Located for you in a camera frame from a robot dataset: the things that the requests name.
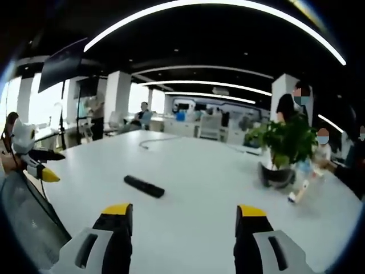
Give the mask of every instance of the black cable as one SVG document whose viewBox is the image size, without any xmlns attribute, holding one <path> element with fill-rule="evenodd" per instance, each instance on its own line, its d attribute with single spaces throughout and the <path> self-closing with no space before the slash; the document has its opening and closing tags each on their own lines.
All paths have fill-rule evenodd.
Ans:
<svg viewBox="0 0 365 274">
<path fill-rule="evenodd" d="M 149 139 L 149 140 L 145 140 L 139 143 L 139 147 L 145 148 L 146 150 L 149 149 L 149 147 L 144 146 L 143 144 L 145 143 L 149 143 L 149 142 L 158 142 L 158 141 L 167 141 L 167 140 L 174 140 L 174 139 L 181 139 L 183 138 L 183 136 L 174 136 L 174 137 L 170 137 L 170 138 L 162 138 L 162 139 Z"/>
</svg>

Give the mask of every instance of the ceiling light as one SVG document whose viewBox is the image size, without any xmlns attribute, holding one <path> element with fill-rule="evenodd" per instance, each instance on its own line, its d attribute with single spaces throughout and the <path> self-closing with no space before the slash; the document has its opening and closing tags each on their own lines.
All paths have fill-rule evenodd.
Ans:
<svg viewBox="0 0 365 274">
<path fill-rule="evenodd" d="M 182 65 L 182 66 L 169 66 L 169 67 L 155 67 L 155 68 L 150 68 L 149 70 L 142 70 L 142 71 L 134 72 L 134 73 L 132 73 L 132 76 L 136 75 L 136 74 L 145 74 L 145 73 L 154 72 L 154 71 L 181 70 L 181 69 L 230 70 L 230 71 L 238 71 L 238 72 L 242 72 L 242 73 L 249 73 L 249 74 L 253 74 L 253 75 L 258 75 L 258 76 L 262 76 L 262 77 L 269 78 L 269 79 L 274 79 L 274 77 L 272 77 L 270 75 L 262 74 L 262 73 L 251 71 L 251 70 L 243 70 L 241 68 L 236 68 L 236 67 L 223 67 L 223 66 L 210 66 L 210 65 Z"/>
<path fill-rule="evenodd" d="M 204 97 L 210 97 L 210 98 L 229 99 L 229 100 L 239 101 L 239 102 L 243 102 L 243 103 L 256 104 L 256 102 L 252 101 L 252 100 L 241 99 L 241 98 L 225 96 L 225 95 L 209 94 L 209 93 L 170 91 L 170 92 L 165 92 L 165 95 L 204 96 Z"/>
<path fill-rule="evenodd" d="M 149 7 L 148 9 L 139 11 L 137 13 L 134 13 L 119 22 L 115 23 L 114 25 L 110 26 L 100 34 L 98 34 L 94 39 L 92 39 L 90 42 L 88 42 L 84 48 L 84 52 L 88 51 L 92 46 L 94 46 L 96 43 L 98 43 L 100 40 L 102 40 L 104 37 L 106 37 L 108 34 L 112 33 L 113 31 L 119 29 L 120 27 L 123 27 L 129 23 L 131 23 L 134 20 L 137 20 L 139 18 L 145 17 L 147 15 L 162 11 L 162 10 L 168 10 L 172 9 L 174 7 L 181 7 L 181 6 L 189 6 L 189 5 L 202 5 L 202 4 L 222 4 L 222 5 L 232 5 L 232 6 L 241 6 L 241 7 L 248 7 L 255 10 L 263 11 L 264 13 L 269 13 L 271 15 L 274 15 L 276 17 L 282 18 L 285 21 L 295 25 L 296 27 L 299 27 L 301 30 L 305 31 L 309 35 L 311 35 L 314 39 L 316 39 L 319 43 L 321 43 L 332 55 L 344 66 L 346 65 L 346 61 L 343 59 L 343 57 L 340 55 L 336 49 L 328 43 L 327 40 L 325 40 L 322 36 L 320 36 L 317 32 L 315 32 L 313 29 L 308 27 L 306 24 L 302 23 L 301 21 L 297 20 L 296 18 L 279 11 L 277 9 L 274 9 L 269 6 L 265 6 L 260 3 L 255 3 L 247 0 L 177 0 L 172 2 L 163 3 L 157 6 Z"/>
<path fill-rule="evenodd" d="M 271 93 L 269 93 L 269 92 L 262 91 L 262 90 L 257 90 L 256 88 L 252 88 L 252 87 L 245 87 L 245 86 L 239 86 L 237 84 L 227 84 L 227 83 L 220 83 L 220 82 L 209 82 L 209 81 L 172 80 L 172 81 L 147 82 L 147 83 L 142 83 L 142 84 L 138 84 L 138 85 L 140 85 L 140 86 L 150 86 L 152 84 L 211 84 L 211 85 L 214 85 L 214 86 L 239 88 L 241 90 L 249 90 L 249 91 L 257 92 L 257 93 L 264 94 L 264 95 L 267 95 L 267 96 L 271 96 Z"/>
<path fill-rule="evenodd" d="M 339 128 L 339 126 L 337 126 L 335 123 L 328 120 L 326 117 L 322 116 L 321 114 L 318 114 L 318 117 L 320 117 L 323 121 L 327 122 L 328 124 L 330 124 L 331 126 L 336 128 L 339 132 L 343 133 L 343 130 L 341 128 Z"/>
</svg>

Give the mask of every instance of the remote control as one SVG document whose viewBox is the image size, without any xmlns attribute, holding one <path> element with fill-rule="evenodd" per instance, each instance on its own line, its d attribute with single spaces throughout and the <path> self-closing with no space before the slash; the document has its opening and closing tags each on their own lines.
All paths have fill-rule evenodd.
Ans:
<svg viewBox="0 0 365 274">
<path fill-rule="evenodd" d="M 142 181 L 131 175 L 124 177 L 124 181 L 130 186 L 137 188 L 139 191 L 142 191 L 155 198 L 161 198 L 165 194 L 165 190 L 163 188 L 156 187 L 153 184 Z"/>
</svg>

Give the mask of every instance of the monitor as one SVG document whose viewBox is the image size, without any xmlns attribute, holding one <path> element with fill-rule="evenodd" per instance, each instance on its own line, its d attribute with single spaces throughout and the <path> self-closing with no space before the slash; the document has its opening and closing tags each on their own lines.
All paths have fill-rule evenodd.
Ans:
<svg viewBox="0 0 365 274">
<path fill-rule="evenodd" d="M 206 110 L 206 104 L 196 103 L 195 110 Z"/>
<path fill-rule="evenodd" d="M 178 108 L 178 110 L 188 110 L 189 104 L 178 104 L 177 108 Z"/>
<path fill-rule="evenodd" d="M 78 68 L 87 41 L 87 38 L 77 41 L 61 49 L 45 61 L 38 93 L 55 84 L 78 76 Z"/>
<path fill-rule="evenodd" d="M 77 81 L 77 85 L 80 87 L 80 98 L 96 96 L 98 93 L 98 77 L 91 77 Z M 75 92 L 74 99 L 78 99 L 79 93 Z"/>
</svg>

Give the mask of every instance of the desk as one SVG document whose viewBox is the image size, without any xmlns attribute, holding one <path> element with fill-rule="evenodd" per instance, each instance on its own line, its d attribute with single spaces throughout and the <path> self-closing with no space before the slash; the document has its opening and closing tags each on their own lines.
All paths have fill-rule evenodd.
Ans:
<svg viewBox="0 0 365 274">
<path fill-rule="evenodd" d="M 286 194 L 261 186 L 259 156 L 197 138 L 139 147 L 143 140 L 169 136 L 129 132 L 67 149 L 65 160 L 47 163 L 61 181 L 44 184 L 46 196 L 71 236 L 92 227 L 106 207 L 131 202 L 131 273 L 235 273 L 236 206 L 247 204 L 265 210 L 272 226 L 306 252 L 314 271 L 324 271 L 340 255 L 362 203 L 336 177 L 328 174 L 293 205 Z M 126 175 L 165 188 L 165 195 L 155 199 L 130 187 Z"/>
</svg>

